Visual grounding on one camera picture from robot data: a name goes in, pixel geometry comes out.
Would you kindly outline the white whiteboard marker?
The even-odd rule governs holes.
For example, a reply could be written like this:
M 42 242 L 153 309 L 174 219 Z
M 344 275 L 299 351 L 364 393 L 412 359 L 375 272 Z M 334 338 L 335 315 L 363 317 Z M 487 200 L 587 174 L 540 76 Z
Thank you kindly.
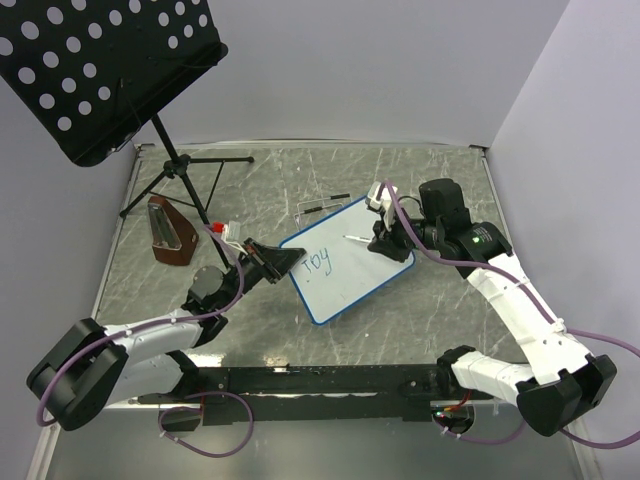
M 361 243 L 369 243 L 372 239 L 355 235 L 343 235 L 343 238 Z

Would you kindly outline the blue framed whiteboard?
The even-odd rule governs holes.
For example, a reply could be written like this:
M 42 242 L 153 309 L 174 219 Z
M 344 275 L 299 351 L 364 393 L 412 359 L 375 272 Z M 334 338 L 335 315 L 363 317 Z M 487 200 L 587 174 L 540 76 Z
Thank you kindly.
M 343 238 L 371 238 L 378 219 L 361 196 L 279 244 L 306 250 L 290 277 L 313 324 L 331 321 L 415 264 L 414 254 L 399 263 L 369 252 L 366 243 Z

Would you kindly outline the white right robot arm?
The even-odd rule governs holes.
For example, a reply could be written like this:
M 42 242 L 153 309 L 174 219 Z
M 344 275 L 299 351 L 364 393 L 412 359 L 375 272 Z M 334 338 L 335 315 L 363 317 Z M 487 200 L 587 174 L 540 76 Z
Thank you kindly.
M 450 349 L 438 360 L 438 390 L 448 398 L 469 389 L 505 400 L 546 437 L 598 406 L 617 374 L 613 361 L 594 355 L 568 331 L 500 229 L 472 220 L 458 183 L 431 180 L 420 185 L 419 194 L 421 215 L 410 218 L 394 187 L 372 185 L 365 203 L 380 218 L 368 250 L 397 262 L 420 250 L 454 267 L 494 309 L 526 358 L 511 364 L 468 346 Z

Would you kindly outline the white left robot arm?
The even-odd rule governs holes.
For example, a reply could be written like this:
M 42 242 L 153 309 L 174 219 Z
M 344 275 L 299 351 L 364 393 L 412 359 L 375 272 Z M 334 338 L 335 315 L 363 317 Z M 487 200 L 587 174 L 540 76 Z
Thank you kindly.
M 276 283 L 305 256 L 303 248 L 281 248 L 245 240 L 228 271 L 199 269 L 185 303 L 163 316 L 130 324 L 75 323 L 33 368 L 27 388 L 39 399 L 37 422 L 76 430 L 104 407 L 147 394 L 192 398 L 198 369 L 186 350 L 215 339 L 224 314 L 260 281 Z

